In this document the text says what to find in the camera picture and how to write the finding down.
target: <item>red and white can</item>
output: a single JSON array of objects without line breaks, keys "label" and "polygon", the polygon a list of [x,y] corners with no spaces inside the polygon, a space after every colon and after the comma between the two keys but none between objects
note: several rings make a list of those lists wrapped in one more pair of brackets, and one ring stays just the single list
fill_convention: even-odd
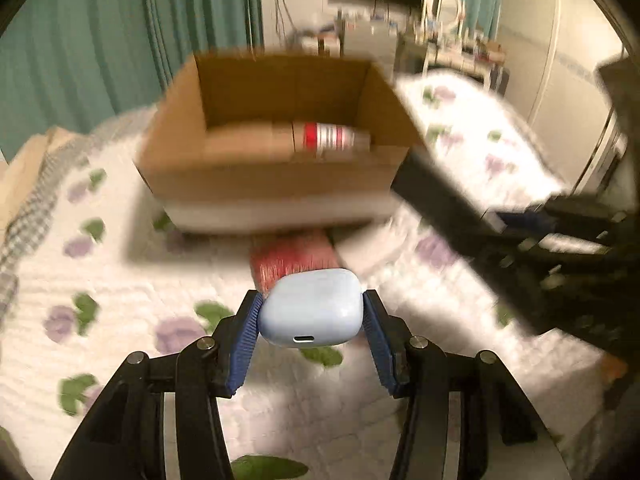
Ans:
[{"label": "red and white can", "polygon": [[368,150],[370,137],[348,126],[305,123],[305,148],[322,153],[325,150]]}]

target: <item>open cardboard box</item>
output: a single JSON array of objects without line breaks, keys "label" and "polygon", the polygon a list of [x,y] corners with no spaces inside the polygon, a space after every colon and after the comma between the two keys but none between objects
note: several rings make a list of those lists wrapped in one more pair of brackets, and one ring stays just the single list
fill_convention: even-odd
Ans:
[{"label": "open cardboard box", "polygon": [[[226,126],[265,121],[354,126],[372,147],[316,158],[255,149],[242,136],[246,156],[219,156],[233,143]],[[138,169],[179,228],[259,232],[388,217],[398,166],[421,143],[369,61],[208,52],[190,57],[169,86]]]}]

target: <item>blue ribbed pad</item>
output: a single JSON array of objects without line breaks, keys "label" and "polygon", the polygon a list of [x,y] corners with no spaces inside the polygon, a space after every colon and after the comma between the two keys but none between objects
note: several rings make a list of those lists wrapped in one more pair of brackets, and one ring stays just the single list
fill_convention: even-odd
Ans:
[{"label": "blue ribbed pad", "polygon": [[233,395],[244,384],[249,369],[251,355],[254,353],[255,341],[258,339],[258,313],[262,307],[262,294],[256,294],[238,338],[233,341],[229,359],[229,375],[226,387]]},{"label": "blue ribbed pad", "polygon": [[363,294],[364,314],[362,326],[369,341],[369,348],[373,362],[376,364],[380,383],[393,395],[398,388],[398,382],[394,376],[394,361],[385,333],[380,326],[376,311],[373,309],[369,298]]}]

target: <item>white quilt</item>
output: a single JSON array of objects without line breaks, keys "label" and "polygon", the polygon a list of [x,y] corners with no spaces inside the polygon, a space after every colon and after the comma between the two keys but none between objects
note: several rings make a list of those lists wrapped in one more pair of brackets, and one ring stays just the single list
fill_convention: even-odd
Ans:
[{"label": "white quilt", "polygon": [[[436,160],[479,210],[525,206],[561,189],[532,139],[474,84],[435,73],[401,82],[399,94]],[[191,240],[154,225],[161,209],[133,164],[142,134],[70,170],[46,240],[20,263],[1,337],[0,426],[34,480],[50,478],[128,353],[178,351],[212,323],[197,309],[234,312],[254,288],[254,238]],[[560,332],[527,336],[408,208],[393,228],[407,235],[401,254],[363,276],[363,286],[445,351],[494,350],[552,432],[565,442],[575,436],[600,407],[600,352]],[[325,367],[258,339],[244,386],[219,402],[231,460],[285,458],[295,461],[287,462],[292,475],[306,471],[308,479],[388,478],[400,404],[380,386],[364,338],[335,350],[342,361]]]}]

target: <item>earbud case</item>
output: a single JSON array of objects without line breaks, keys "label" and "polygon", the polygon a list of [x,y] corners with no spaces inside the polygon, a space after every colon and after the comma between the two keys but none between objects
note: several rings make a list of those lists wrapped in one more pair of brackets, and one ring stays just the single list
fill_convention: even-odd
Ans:
[{"label": "earbud case", "polygon": [[362,326],[362,288],[347,269],[310,270],[278,280],[258,314],[263,338],[278,346],[337,345]]}]

